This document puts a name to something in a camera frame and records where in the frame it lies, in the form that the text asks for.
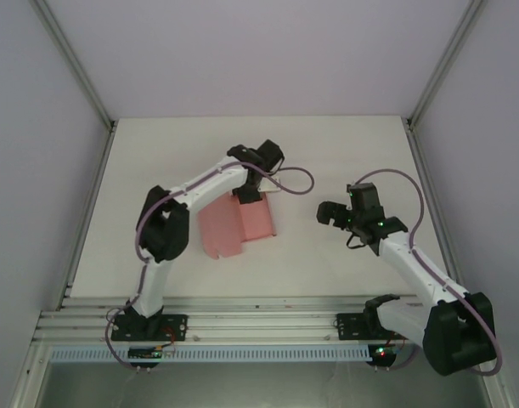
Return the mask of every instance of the metal frame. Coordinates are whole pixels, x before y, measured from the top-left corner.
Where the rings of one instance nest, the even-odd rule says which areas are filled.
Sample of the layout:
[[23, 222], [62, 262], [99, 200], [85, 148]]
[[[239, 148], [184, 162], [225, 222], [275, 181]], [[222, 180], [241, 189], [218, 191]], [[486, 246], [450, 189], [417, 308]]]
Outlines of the metal frame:
[[444, 49], [437, 66], [433, 70], [426, 87], [421, 93], [418, 102], [409, 118], [410, 129], [414, 129], [423, 118], [427, 108], [435, 98], [438, 89], [441, 87], [444, 78], [454, 64], [460, 50], [463, 48], [466, 39], [477, 23], [483, 8], [486, 6], [487, 0], [470, 0], [467, 4], [465, 12], [460, 18], [458, 25], [455, 27], [452, 37], [448, 41], [448, 45]]
[[[80, 84], [87, 100], [96, 110], [102, 123], [110, 130], [110, 135], [106, 140], [103, 153], [99, 157], [99, 166], [77, 231], [75, 250], [67, 268], [68, 284], [61, 289], [61, 303], [58, 311], [42, 312], [40, 316], [37, 331], [12, 399], [12, 408], [33, 408], [36, 405], [41, 395], [42, 381], [48, 369], [47, 363], [53, 355], [54, 348], [71, 346], [82, 349], [102, 345], [106, 312], [111, 307], [120, 306], [126, 300], [123, 298], [73, 299], [65, 296], [76, 273], [116, 128], [45, 0], [30, 0], [30, 3]], [[461, 275], [454, 255], [454, 245], [438, 205], [438, 198], [420, 147], [420, 140], [415, 134], [415, 127], [442, 85], [443, 79], [454, 63], [485, 3], [486, 0], [469, 2], [410, 119], [403, 120], [444, 262], [448, 273], [459, 281]], [[202, 349], [243, 344], [332, 348], [342, 345], [338, 341], [336, 329], [333, 327], [335, 314], [361, 311], [367, 298], [178, 298], [165, 300], [167, 311], [185, 312], [189, 315], [189, 340], [185, 342], [185, 346], [182, 346], [185, 348]], [[359, 342], [344, 342], [344, 344], [358, 346]], [[507, 383], [501, 375], [484, 378], [485, 391], [493, 406], [501, 408], [515, 406], [515, 398], [506, 386]]]
[[45, 0], [29, 0], [29, 3], [37, 13], [38, 19], [40, 19], [44, 25], [46, 32], [52, 38], [55, 47], [60, 51], [63, 60], [65, 60], [66, 65], [69, 67], [69, 70], [71, 70], [72, 75], [78, 82], [78, 85], [80, 85], [80, 88], [82, 89], [84, 96], [87, 98], [87, 101], [94, 108], [97, 116], [104, 124], [106, 129], [111, 130], [113, 120], [110, 119], [108, 111], [105, 109], [102, 101], [100, 100], [100, 97], [97, 95], [95, 87], [89, 80], [89, 77], [83, 69], [80, 60], [78, 57], [76, 57], [76, 53], [72, 50], [71, 44], [66, 39], [66, 36], [61, 30], [59, 23], [55, 19], [51, 8], [48, 6]]
[[97, 202], [97, 197], [99, 196], [100, 185], [104, 176], [104, 170], [106, 169], [106, 164], [108, 163], [108, 158], [110, 156], [110, 150], [112, 148], [112, 144], [114, 143], [116, 129], [117, 122], [114, 122], [110, 131], [106, 134], [104, 148], [101, 154], [99, 155], [99, 164], [95, 168], [91, 189], [87, 193], [87, 199], [84, 203], [82, 215], [80, 217], [78, 228], [76, 230], [76, 235], [72, 243], [72, 253], [65, 266], [65, 281], [59, 289], [59, 294], [57, 296], [58, 303], [54, 305], [55, 309], [58, 309], [60, 305], [63, 303], [63, 299], [66, 295], [67, 289], [76, 277], [78, 264], [80, 262], [80, 256], [82, 255], [83, 246], [86, 242], [87, 231], [89, 229], [89, 225], [91, 224], [91, 218], [93, 216], [93, 209], [95, 208], [95, 203]]

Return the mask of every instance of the white wall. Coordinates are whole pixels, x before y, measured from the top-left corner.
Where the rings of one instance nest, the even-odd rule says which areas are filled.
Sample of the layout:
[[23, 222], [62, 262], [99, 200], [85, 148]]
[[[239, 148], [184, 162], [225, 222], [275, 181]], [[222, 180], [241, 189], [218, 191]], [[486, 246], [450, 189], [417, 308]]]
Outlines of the white wall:
[[519, 393], [519, 0], [488, 3], [418, 134]]
[[466, 0], [48, 0], [113, 117], [410, 114]]
[[105, 131], [26, 0], [0, 0], [0, 407], [54, 306]]

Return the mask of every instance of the enclosure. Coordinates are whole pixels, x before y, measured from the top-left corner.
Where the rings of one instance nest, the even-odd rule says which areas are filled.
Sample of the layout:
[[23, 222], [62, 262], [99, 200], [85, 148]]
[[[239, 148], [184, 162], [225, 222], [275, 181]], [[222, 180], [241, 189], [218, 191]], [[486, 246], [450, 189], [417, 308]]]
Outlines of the enclosure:
[[[274, 232], [236, 256], [208, 256], [191, 217], [163, 292], [185, 341], [121, 367], [106, 325], [136, 291], [148, 192], [265, 139], [313, 190], [267, 193]], [[371, 298], [421, 302], [316, 219], [379, 168], [423, 190], [421, 250], [491, 300], [500, 374], [441, 377], [423, 354], [383, 372], [366, 362], [385, 338], [341, 339]], [[411, 228], [412, 184], [370, 181]], [[518, 403], [519, 1], [0, 1], [0, 406]]]

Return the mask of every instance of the wire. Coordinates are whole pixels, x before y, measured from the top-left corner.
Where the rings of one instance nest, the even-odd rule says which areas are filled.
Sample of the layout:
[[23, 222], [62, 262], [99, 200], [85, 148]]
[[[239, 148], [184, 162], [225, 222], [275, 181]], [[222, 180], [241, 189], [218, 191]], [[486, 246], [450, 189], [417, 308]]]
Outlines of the wire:
[[[198, 186], [202, 185], [203, 183], [205, 183], [206, 181], [208, 181], [209, 179], [214, 177], [216, 174], [219, 174], [220, 172], [227, 170], [228, 168], [231, 168], [231, 167], [240, 166], [240, 167], [250, 168], [251, 170], [255, 170], [256, 172], [260, 173], [264, 178], [270, 180], [271, 183], [273, 183], [274, 185], [279, 187], [281, 190], [283, 190], [287, 193], [290, 193], [290, 194], [294, 194], [296, 196], [304, 196], [305, 194], [308, 194], [310, 191], [312, 191], [312, 189], [316, 183], [312, 173], [310, 173], [306, 168], [302, 168], [302, 167], [282, 167], [282, 168], [280, 168], [281, 165], [282, 165], [282, 163], [280, 163], [278, 170], [276, 170], [276, 173], [286, 172], [286, 171], [290, 171], [290, 170], [305, 173], [310, 178], [310, 186], [305, 190], [288, 189], [287, 187], [283, 186], [278, 181], [276, 181], [276, 179], [274, 179], [270, 174], [266, 173], [264, 170], [262, 170], [260, 167], [256, 166], [255, 164], [244, 162], [244, 161], [233, 161], [231, 163], [227, 163], [227, 164], [221, 166], [220, 168], [217, 168], [216, 170], [212, 170], [210, 173], [208, 173], [203, 178], [197, 180], [196, 182], [192, 183], [191, 185], [188, 185], [186, 190], [178, 190], [178, 191], [172, 192], [171, 194], [167, 195], [166, 197], [163, 197], [161, 200], [159, 200], [153, 206], [151, 206], [148, 211], [146, 211], [146, 213], [143, 215], [143, 217], [140, 219], [140, 222], [138, 223], [137, 232], [136, 232], [135, 240], [134, 240], [134, 250], [137, 253], [138, 258], [144, 262], [144, 266], [142, 268], [142, 271], [140, 272], [140, 282], [138, 283], [137, 293], [136, 293], [135, 297], [133, 298], [133, 300], [128, 302], [125, 306], [117, 309], [117, 311], [110, 318], [108, 318], [108, 314], [113, 309], [109, 310], [106, 313], [106, 319], [107, 319], [108, 323], [106, 324], [106, 327], [104, 329], [104, 341], [106, 342], [106, 346], [108, 347], [108, 350], [110, 351], [112, 356], [117, 360], [118, 363], [120, 363], [122, 366], [124, 366], [130, 370], [149, 372], [149, 368], [146, 369], [146, 368], [142, 368], [142, 367], [135, 367], [135, 366], [131, 365], [129, 362], [122, 359], [117, 354], [117, 352], [114, 349], [114, 347], [112, 346], [112, 343], [110, 340], [110, 328], [114, 325], [114, 322], [116, 321], [116, 317], [118, 315], [120, 315], [122, 312], [124, 312], [125, 310], [131, 308], [138, 301], [138, 299], [140, 298], [140, 295], [142, 294], [142, 290], [144, 288], [146, 269], [148, 268], [148, 263], [150, 261], [150, 258], [145, 257], [140, 252], [140, 237], [142, 236], [144, 226], [146, 225], [149, 217], [151, 217], [151, 215], [166, 202], [172, 200], [173, 198], [179, 197], [183, 194], [187, 194], [188, 191], [196, 189]], [[174, 344], [175, 337], [173, 336], [173, 333], [171, 333], [171, 340], [172, 340], [172, 344]]]
[[164, 327], [162, 330], [171, 336], [171, 342], [163, 344], [161, 349], [172, 346], [172, 356], [174, 356], [176, 354], [176, 334], [174, 334], [174, 330], [170, 326]]
[[106, 314], [104, 315], [104, 318], [106, 319], [106, 321], [110, 321], [110, 318], [108, 317], [108, 315], [110, 313], [112, 313], [114, 310], [118, 310], [119, 308], [112, 308], [112, 309], [109, 309]]
[[285, 162], [285, 157], [282, 157], [282, 160], [279, 161], [278, 168], [276, 168], [276, 170], [273, 170], [272, 172], [270, 172], [269, 175], [274, 176], [277, 172], [279, 172], [279, 170], [284, 165], [284, 162]]
[[400, 353], [402, 349], [404, 349], [404, 345], [406, 344], [406, 338], [403, 337], [403, 345], [399, 348], [397, 353]]
[[110, 351], [110, 353], [112, 354], [112, 356], [116, 359], [116, 361], [118, 363], [120, 363], [122, 366], [130, 369], [130, 370], [133, 370], [133, 371], [149, 371], [149, 369], [146, 369], [146, 368], [141, 368], [141, 367], [135, 367], [133, 366], [131, 363], [125, 361], [124, 359], [122, 359], [119, 355], [117, 355], [117, 352], [116, 350], [114, 349], [114, 347], [112, 347], [112, 343], [110, 341], [110, 327], [114, 325], [114, 321], [116, 321], [116, 317], [121, 313], [121, 312], [124, 312], [125, 310], [131, 308], [137, 301], [138, 301], [138, 298], [140, 298], [140, 294], [142, 293], [142, 289], [144, 288], [144, 280], [146, 278], [146, 269], [148, 268], [148, 264], [146, 263], [143, 267], [142, 267], [142, 271], [140, 272], [140, 282], [138, 283], [138, 290], [137, 290], [137, 294], [136, 296], [133, 298], [133, 300], [131, 300], [130, 302], [128, 302], [125, 306], [123, 306], [122, 308], [119, 308], [113, 315], [112, 317], [110, 317], [110, 320], [108, 320], [108, 324], [106, 325], [105, 329], [104, 329], [104, 341], [106, 342], [106, 346], [108, 347], [108, 350]]
[[392, 331], [392, 334], [391, 334], [391, 336], [387, 339], [387, 342], [386, 342], [386, 344], [384, 344], [384, 347], [388, 347], [388, 346], [389, 346], [389, 343], [392, 342], [394, 336], [395, 336], [395, 332]]
[[420, 264], [421, 267], [423, 269], [425, 269], [426, 272], [435, 281], [437, 281], [440, 285], [442, 285], [446, 289], [446, 291], [448, 291], [452, 296], [454, 296], [454, 298], [459, 300], [460, 303], [465, 307], [465, 309], [467, 309], [469, 311], [469, 313], [471, 313], [472, 317], [474, 317], [477, 320], [477, 322], [480, 325], [480, 327], [485, 331], [486, 335], [489, 338], [489, 341], [494, 346], [495, 353], [497, 354], [497, 361], [495, 361], [495, 366], [490, 371], [479, 371], [479, 370], [477, 370], [475, 368], [471, 368], [470, 371], [475, 373], [475, 374], [478, 374], [480, 376], [484, 376], [484, 377], [494, 376], [495, 374], [499, 373], [499, 371], [500, 371], [500, 369], [501, 369], [501, 367], [503, 365], [503, 355], [501, 353], [499, 342], [497, 341], [497, 338], [495, 337], [494, 333], [491, 331], [491, 329], [489, 328], [489, 326], [485, 322], [485, 320], [482, 318], [482, 316], [480, 314], [478, 314], [478, 312], [471, 306], [471, 304], [468, 303], [466, 301], [466, 299], [463, 296], [461, 296], [453, 287], [451, 287], [448, 284], [447, 281], [445, 281], [440, 275], [438, 275], [423, 260], [423, 258], [420, 256], [420, 254], [418, 253], [418, 251], [414, 247], [415, 233], [418, 230], [418, 228], [420, 227], [421, 222], [423, 221], [423, 218], [424, 218], [424, 215], [425, 215], [425, 211], [426, 211], [425, 201], [423, 199], [423, 194], [421, 193], [420, 186], [407, 173], [402, 172], [401, 170], [394, 169], [394, 168], [381, 168], [381, 169], [375, 170], [374, 172], [367, 173], [362, 178], [360, 178], [355, 184], [359, 184], [363, 180], [367, 179], [368, 177], [373, 176], [373, 175], [378, 174], [378, 173], [395, 173], [395, 174], [401, 175], [401, 176], [405, 177], [414, 186], [416, 192], [418, 193], [418, 197], [420, 199], [420, 216], [418, 217], [418, 220], [416, 221], [414, 227], [412, 228], [412, 230], [410, 231], [410, 234], [409, 234], [409, 247], [410, 247], [410, 251], [412, 252], [412, 255], [414, 256], [414, 258], [418, 262], [418, 264]]

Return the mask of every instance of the white tabletop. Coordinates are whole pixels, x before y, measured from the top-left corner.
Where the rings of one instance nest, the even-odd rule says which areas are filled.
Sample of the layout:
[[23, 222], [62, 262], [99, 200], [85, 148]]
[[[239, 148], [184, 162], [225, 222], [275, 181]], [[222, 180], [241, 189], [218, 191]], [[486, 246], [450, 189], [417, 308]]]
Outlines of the white tabletop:
[[[138, 279], [134, 228], [149, 189], [178, 186], [213, 166], [233, 145], [277, 143], [285, 165], [302, 166], [316, 178], [309, 195], [269, 196], [277, 236], [244, 244], [244, 252], [214, 260], [202, 249], [196, 221], [165, 294], [170, 297], [306, 297], [412, 294], [397, 272], [369, 248], [350, 251], [348, 234], [318, 224], [321, 201], [347, 202], [346, 184], [380, 167], [417, 179], [398, 116], [285, 116], [123, 119], [101, 184], [74, 298], [126, 297]], [[306, 176], [281, 173], [284, 185], [303, 190]], [[409, 228], [419, 204], [411, 184], [394, 174], [373, 178], [387, 216]], [[417, 244], [443, 267], [429, 214]]]

